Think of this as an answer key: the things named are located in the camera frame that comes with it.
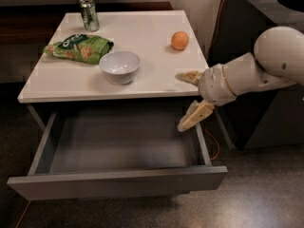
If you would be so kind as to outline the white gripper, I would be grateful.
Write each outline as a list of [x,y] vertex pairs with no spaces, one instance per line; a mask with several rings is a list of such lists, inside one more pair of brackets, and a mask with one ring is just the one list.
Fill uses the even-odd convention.
[[209,117],[216,106],[233,102],[237,96],[226,84],[223,65],[209,67],[203,73],[200,71],[179,72],[176,78],[182,82],[197,86],[204,100],[190,104],[185,115],[178,124],[179,132],[186,131]]

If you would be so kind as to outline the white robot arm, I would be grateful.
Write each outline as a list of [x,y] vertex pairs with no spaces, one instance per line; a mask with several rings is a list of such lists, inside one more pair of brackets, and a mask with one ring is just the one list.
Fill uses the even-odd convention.
[[202,97],[180,119],[178,130],[183,132],[245,93],[304,85],[304,33],[289,27],[267,29],[253,52],[204,71],[180,72],[176,78],[196,86]]

